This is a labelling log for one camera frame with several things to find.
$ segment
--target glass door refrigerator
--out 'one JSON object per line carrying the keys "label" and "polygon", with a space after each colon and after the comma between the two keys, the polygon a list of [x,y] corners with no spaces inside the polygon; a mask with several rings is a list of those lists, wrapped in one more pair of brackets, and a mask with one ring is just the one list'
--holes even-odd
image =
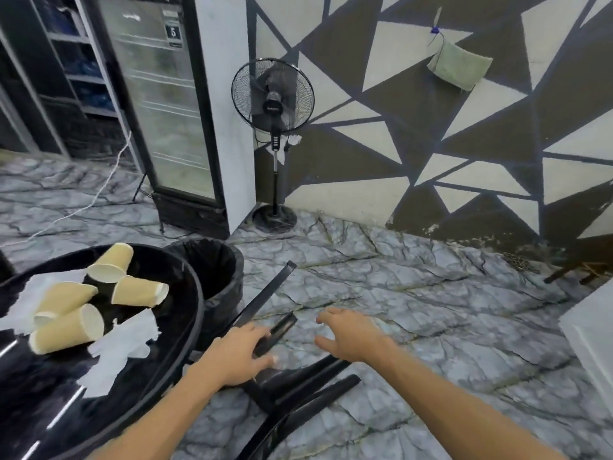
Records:
{"label": "glass door refrigerator", "polygon": [[[256,204],[251,131],[226,112],[232,69],[248,61],[245,0],[230,10],[227,0],[85,1],[161,223],[227,238]],[[219,19],[227,31],[214,38],[215,23],[199,22],[213,11],[234,18]],[[218,61],[215,43],[234,52],[230,61]],[[240,138],[219,142],[216,131]]]}

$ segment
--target fan base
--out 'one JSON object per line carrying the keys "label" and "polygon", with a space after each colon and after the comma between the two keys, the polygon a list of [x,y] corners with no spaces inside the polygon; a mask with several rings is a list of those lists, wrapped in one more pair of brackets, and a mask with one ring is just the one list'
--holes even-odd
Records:
{"label": "fan base", "polygon": [[272,205],[264,205],[253,213],[253,224],[266,234],[283,234],[296,226],[298,217],[294,210],[283,205],[277,207],[277,214],[272,214]]}

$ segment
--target left hand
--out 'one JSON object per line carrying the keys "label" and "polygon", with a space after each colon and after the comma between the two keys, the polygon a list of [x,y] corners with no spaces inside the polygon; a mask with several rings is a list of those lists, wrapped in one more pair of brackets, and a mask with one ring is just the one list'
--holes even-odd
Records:
{"label": "left hand", "polygon": [[270,336],[270,328],[254,323],[232,327],[224,337],[213,340],[189,370],[202,373],[203,379],[216,378],[219,389],[242,384],[276,363],[277,357],[271,354],[253,358],[257,341],[266,336]]}

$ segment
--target fan grille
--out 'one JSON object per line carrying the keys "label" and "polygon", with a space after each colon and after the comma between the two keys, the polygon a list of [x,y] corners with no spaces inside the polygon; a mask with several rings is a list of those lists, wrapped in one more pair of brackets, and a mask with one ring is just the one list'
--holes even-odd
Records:
{"label": "fan grille", "polygon": [[254,122],[253,109],[254,107],[261,106],[263,103],[254,103],[252,96],[254,96],[253,89],[256,89],[258,86],[254,84],[254,81],[257,82],[262,75],[271,71],[274,71],[275,75],[280,72],[280,76],[284,78],[282,84],[284,89],[283,104],[285,110],[289,110],[290,114],[284,113],[281,116],[284,124],[283,127],[286,128],[283,131],[293,131],[306,123],[313,114],[315,96],[313,87],[304,73],[285,61],[265,58],[245,64],[232,81],[234,106],[250,126],[261,131],[270,132],[270,125],[264,124],[270,123],[269,119],[256,119]]}

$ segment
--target hanging towel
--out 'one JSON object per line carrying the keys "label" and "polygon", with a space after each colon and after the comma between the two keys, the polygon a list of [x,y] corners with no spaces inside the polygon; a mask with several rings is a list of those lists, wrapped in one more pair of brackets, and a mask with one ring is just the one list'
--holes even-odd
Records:
{"label": "hanging towel", "polygon": [[493,60],[470,53],[443,39],[443,46],[428,63],[428,68],[444,81],[471,91],[486,75]]}

